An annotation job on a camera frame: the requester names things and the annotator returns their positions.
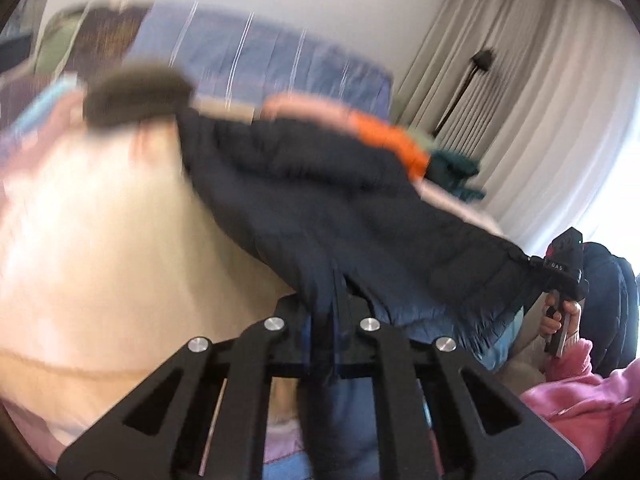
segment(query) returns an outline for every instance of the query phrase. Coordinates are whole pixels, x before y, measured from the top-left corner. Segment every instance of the pink fleece sleeve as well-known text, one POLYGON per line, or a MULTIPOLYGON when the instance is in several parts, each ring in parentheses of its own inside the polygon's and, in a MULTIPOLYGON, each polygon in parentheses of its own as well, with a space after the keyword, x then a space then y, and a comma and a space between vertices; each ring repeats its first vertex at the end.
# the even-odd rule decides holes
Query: pink fleece sleeve
POLYGON ((573 377, 591 374, 591 357, 589 352, 593 343, 580 339, 568 348, 561 358, 551 358, 545 364, 545 375, 548 382, 561 381, 573 377))

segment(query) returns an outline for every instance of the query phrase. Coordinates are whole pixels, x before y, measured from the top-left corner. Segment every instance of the navy jacket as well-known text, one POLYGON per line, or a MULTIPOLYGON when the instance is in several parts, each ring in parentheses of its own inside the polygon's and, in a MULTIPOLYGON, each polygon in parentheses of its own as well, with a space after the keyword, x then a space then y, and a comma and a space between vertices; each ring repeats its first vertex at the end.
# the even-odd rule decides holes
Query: navy jacket
MULTIPOLYGON (((450 335, 476 355, 540 293, 520 248, 421 201, 387 150, 298 121, 242 124, 194 110, 177 120, 196 192, 237 244, 298 293, 322 347, 316 355, 329 364, 345 281, 408 337, 450 335)), ((375 476, 370 381, 314 377, 301 391, 316 478, 375 476)))
POLYGON ((635 359, 638 344, 638 288, 631 265, 597 243, 584 244, 589 294, 580 335, 593 342, 591 364, 607 377, 635 359))

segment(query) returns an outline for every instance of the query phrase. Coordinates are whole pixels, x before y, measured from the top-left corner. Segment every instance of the curtain folds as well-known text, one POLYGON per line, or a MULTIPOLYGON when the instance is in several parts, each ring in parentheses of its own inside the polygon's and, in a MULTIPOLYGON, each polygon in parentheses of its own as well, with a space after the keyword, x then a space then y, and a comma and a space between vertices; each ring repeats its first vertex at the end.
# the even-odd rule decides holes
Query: curtain folds
POLYGON ((612 170, 640 83, 640 36, 607 0, 447 0, 399 88, 395 118, 433 131, 469 59, 479 74, 438 143, 481 159, 480 204, 529 253, 580 219, 612 170))

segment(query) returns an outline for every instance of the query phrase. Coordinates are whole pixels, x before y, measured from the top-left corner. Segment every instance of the pink fabric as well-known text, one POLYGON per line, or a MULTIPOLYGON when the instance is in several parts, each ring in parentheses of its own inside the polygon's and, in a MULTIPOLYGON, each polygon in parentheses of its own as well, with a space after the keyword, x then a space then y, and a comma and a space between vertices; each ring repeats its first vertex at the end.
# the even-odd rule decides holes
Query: pink fabric
POLYGON ((302 432, 297 421, 286 428, 267 428, 264 442, 264 463, 268 464, 303 450, 302 432))
POLYGON ((547 379, 520 399, 582 453, 587 468, 622 430, 640 399, 640 359, 608 378, 591 373, 591 341, 580 339, 546 366, 547 379))

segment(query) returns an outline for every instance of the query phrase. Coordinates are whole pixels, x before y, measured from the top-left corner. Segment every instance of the brown fabric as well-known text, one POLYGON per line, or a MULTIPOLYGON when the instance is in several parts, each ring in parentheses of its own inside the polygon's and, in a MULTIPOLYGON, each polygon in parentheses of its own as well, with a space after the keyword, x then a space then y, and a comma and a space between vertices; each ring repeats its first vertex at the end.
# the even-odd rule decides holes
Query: brown fabric
POLYGON ((91 81, 98 73, 118 66, 149 9, 149 6, 129 6, 122 10, 107 7, 89 10, 64 70, 78 72, 80 79, 91 81))
POLYGON ((89 126, 108 127, 170 116, 189 105, 193 86, 175 68, 130 64, 89 86, 83 114, 89 126))

